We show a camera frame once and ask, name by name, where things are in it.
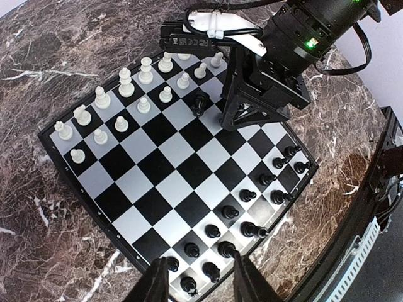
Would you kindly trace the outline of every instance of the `black cable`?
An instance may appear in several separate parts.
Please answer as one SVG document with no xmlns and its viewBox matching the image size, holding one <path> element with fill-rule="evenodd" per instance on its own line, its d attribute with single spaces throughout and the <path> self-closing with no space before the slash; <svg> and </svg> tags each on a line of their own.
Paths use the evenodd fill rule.
<svg viewBox="0 0 403 302">
<path fill-rule="evenodd" d="M 348 74 L 354 74 L 355 72 L 359 72 L 363 69 L 365 69 L 368 64 L 371 62 L 372 59 L 372 51 L 371 51 L 371 46 L 370 42 L 368 41 L 368 37 L 366 36 L 365 32 L 362 30 L 362 28 L 358 25 L 358 23 L 354 23 L 353 25 L 354 31 L 357 33 L 358 38 L 360 38 L 361 43 L 363 44 L 364 47 L 364 52 L 365 52 L 365 57 L 366 57 L 366 62 L 363 65 L 353 67 L 353 68 L 348 68 L 348 69 L 321 69 L 315 64 L 315 68 L 318 72 L 321 74 L 325 74 L 327 76 L 346 76 Z"/>
</svg>

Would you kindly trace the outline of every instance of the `chessboard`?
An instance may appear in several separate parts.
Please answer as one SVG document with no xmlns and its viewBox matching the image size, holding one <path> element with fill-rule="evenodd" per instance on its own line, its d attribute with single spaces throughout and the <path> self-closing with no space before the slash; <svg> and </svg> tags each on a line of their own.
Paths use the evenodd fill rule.
<svg viewBox="0 0 403 302">
<path fill-rule="evenodd" d="M 102 85 L 110 99 L 107 108 L 97 106 L 92 92 L 38 136 L 87 212 L 136 268 L 144 272 L 154 259 L 173 257 L 170 297 L 195 302 L 233 271 L 233 259 L 217 250 L 220 243 L 230 242 L 241 255 L 249 255 L 285 215 L 318 166 L 286 123 L 236 131 L 220 127 L 225 57 L 214 67 L 211 57 L 192 55 L 182 60 L 173 54 L 169 72 L 159 70 L 162 58 L 163 53 L 152 57 L 147 66 L 153 75 L 150 84 L 139 80 L 140 64 L 129 66 L 129 80 L 116 76 Z M 195 69 L 201 63 L 207 68 L 199 79 Z M 190 75 L 189 83 L 181 89 L 178 79 L 184 73 Z M 119 87 L 130 82 L 134 92 L 123 97 Z M 162 102 L 159 96 L 166 86 L 172 96 Z M 196 117 L 192 107 L 199 91 L 209 99 L 204 114 Z M 144 98 L 147 110 L 139 109 Z M 91 117 L 87 125 L 74 116 L 78 107 L 87 119 Z M 118 117 L 127 121 L 123 130 L 116 127 Z M 67 138 L 55 130 L 57 121 L 72 130 Z M 295 154 L 289 155 L 288 147 Z M 74 154 L 78 159 L 73 159 L 72 150 L 79 150 Z M 244 222 L 266 233 L 247 237 L 241 231 Z M 218 281 L 205 275 L 206 262 L 220 271 Z M 183 290 L 184 277 L 193 278 L 198 294 Z"/>
</svg>

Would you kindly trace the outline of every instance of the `marble table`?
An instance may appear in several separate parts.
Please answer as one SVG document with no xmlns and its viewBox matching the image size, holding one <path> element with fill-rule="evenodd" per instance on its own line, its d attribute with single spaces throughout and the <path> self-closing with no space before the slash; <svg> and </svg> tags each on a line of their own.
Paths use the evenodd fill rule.
<svg viewBox="0 0 403 302">
<path fill-rule="evenodd" d="M 37 133 L 98 84 L 157 51 L 176 0 L 29 0 L 0 19 L 0 300 L 121 301 L 140 273 L 94 224 Z M 241 12 L 260 25 L 278 6 Z M 346 66 L 332 50 L 328 63 Z M 357 75 L 305 74 L 312 104 L 289 124 L 321 167 L 251 259 L 285 297 L 341 221 L 383 116 Z M 206 301 L 233 301 L 228 278 Z"/>
</svg>

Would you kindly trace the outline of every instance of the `white chess piece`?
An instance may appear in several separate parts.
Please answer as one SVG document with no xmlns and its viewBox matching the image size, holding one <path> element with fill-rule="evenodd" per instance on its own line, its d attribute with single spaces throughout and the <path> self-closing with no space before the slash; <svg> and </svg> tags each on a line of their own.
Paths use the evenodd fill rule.
<svg viewBox="0 0 403 302">
<path fill-rule="evenodd" d="M 119 72 L 119 94 L 124 98 L 132 96 L 134 93 L 134 85 L 132 84 L 132 73 L 126 67 Z"/>
<path fill-rule="evenodd" d="M 81 126 L 86 126 L 91 122 L 91 114 L 86 111 L 86 105 L 81 105 L 73 111 L 74 118 Z"/>
<path fill-rule="evenodd" d="M 154 75 L 151 72 L 151 58 L 144 57 L 141 59 L 141 72 L 139 73 L 139 81 L 143 85 L 148 85 L 152 82 Z"/>
<path fill-rule="evenodd" d="M 211 59 L 210 64 L 214 68 L 219 68 L 221 66 L 223 56 L 224 54 L 222 52 L 216 53 L 214 58 Z"/>
<path fill-rule="evenodd" d="M 105 90 L 98 86 L 95 89 L 95 106 L 99 109 L 106 109 L 111 104 L 111 97 L 105 93 Z"/>
<path fill-rule="evenodd" d="M 186 89 L 189 87 L 189 74 L 185 72 L 177 81 L 176 84 L 180 89 Z"/>
<path fill-rule="evenodd" d="M 195 69 L 195 77 L 197 77 L 198 79 L 204 78 L 206 76 L 206 68 L 207 68 L 207 64 L 201 63 L 200 67 L 197 67 Z"/>
<path fill-rule="evenodd" d="M 62 121 L 57 121 L 55 130 L 59 133 L 62 140 L 69 140 L 73 136 L 73 129 L 69 125 L 65 125 Z"/>
<path fill-rule="evenodd" d="M 164 52 L 164 56 L 162 60 L 158 62 L 159 71 L 167 74 L 174 68 L 174 64 L 172 63 L 172 54 L 168 52 Z"/>
<path fill-rule="evenodd" d="M 94 141 L 98 145 L 104 145 L 108 141 L 108 134 L 106 134 L 106 132 L 102 131 L 101 129 L 95 129 L 95 131 L 94 131 Z"/>
<path fill-rule="evenodd" d="M 70 151 L 70 156 L 73 162 L 81 164 L 86 159 L 86 154 L 80 149 L 73 149 Z"/>
<path fill-rule="evenodd" d="M 163 103 L 169 103 L 172 100 L 172 89 L 169 86 L 159 93 L 159 100 Z"/>
<path fill-rule="evenodd" d="M 125 132 L 128 128 L 128 121 L 124 117 L 118 116 L 115 122 L 115 129 L 119 132 Z"/>
<path fill-rule="evenodd" d="M 149 103 L 149 100 L 147 98 L 141 98 L 139 103 L 137 104 L 137 110 L 140 113 L 146 114 L 150 111 L 151 105 Z"/>
</svg>

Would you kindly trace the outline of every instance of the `black chess piece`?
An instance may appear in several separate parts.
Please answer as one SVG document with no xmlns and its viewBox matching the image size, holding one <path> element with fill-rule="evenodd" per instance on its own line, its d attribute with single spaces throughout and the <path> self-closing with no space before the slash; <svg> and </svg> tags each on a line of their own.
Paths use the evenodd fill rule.
<svg viewBox="0 0 403 302">
<path fill-rule="evenodd" d="M 181 280 L 181 288 L 184 292 L 188 293 L 189 296 L 194 297 L 198 294 L 197 283 L 192 277 L 184 277 Z"/>
<path fill-rule="evenodd" d="M 277 176 L 269 174 L 261 174 L 259 176 L 259 182 L 262 186 L 269 186 L 273 181 L 277 180 Z"/>
<path fill-rule="evenodd" d="M 236 248 L 233 243 L 230 243 L 228 241 L 223 241 L 219 244 L 217 248 L 219 254 L 224 257 L 224 258 L 234 258 L 235 257 L 235 252 Z"/>
<path fill-rule="evenodd" d="M 179 261 L 177 260 L 177 258 L 168 257 L 166 260 L 168 262 L 168 269 L 171 272 L 177 272 L 179 269 Z"/>
<path fill-rule="evenodd" d="M 208 238 L 219 238 L 221 236 L 219 228 L 215 225 L 207 225 L 204 229 Z"/>
<path fill-rule="evenodd" d="M 284 165 L 288 164 L 289 161 L 290 159 L 287 158 L 281 159 L 279 157 L 276 157 L 275 159 L 273 159 L 273 167 L 276 169 L 281 169 L 282 167 L 284 167 Z"/>
<path fill-rule="evenodd" d="M 306 162 L 305 164 L 303 162 L 296 162 L 294 165 L 294 169 L 297 171 L 297 173 L 302 174 L 305 172 L 305 170 L 310 168 L 310 162 Z"/>
<path fill-rule="evenodd" d="M 220 269 L 214 263 L 206 262 L 201 269 L 212 283 L 217 283 L 220 280 Z"/>
<path fill-rule="evenodd" d="M 185 245 L 184 252 L 188 257 L 191 258 L 198 258 L 200 256 L 200 249 L 193 242 L 190 242 Z"/>
<path fill-rule="evenodd" d="M 301 151 L 302 148 L 301 146 L 288 146 L 284 150 L 285 157 L 288 157 L 289 159 L 293 158 L 295 154 L 297 154 L 299 151 Z"/>
<path fill-rule="evenodd" d="M 224 206 L 221 210 L 221 214 L 226 219 L 233 219 L 239 216 L 239 211 L 233 206 Z"/>
<path fill-rule="evenodd" d="M 291 194 L 283 193 L 280 190 L 271 192 L 270 197 L 275 204 L 282 204 L 286 200 L 291 201 L 293 199 L 293 196 Z"/>
<path fill-rule="evenodd" d="M 269 231 L 267 228 L 262 226 L 256 226 L 251 222 L 242 222 L 241 223 L 241 233 L 245 237 L 258 237 L 258 238 L 266 238 L 269 235 Z"/>
<path fill-rule="evenodd" d="M 252 199 L 256 198 L 256 193 L 251 192 L 250 190 L 242 190 L 239 193 L 239 198 L 244 201 L 245 203 L 250 202 Z"/>
</svg>

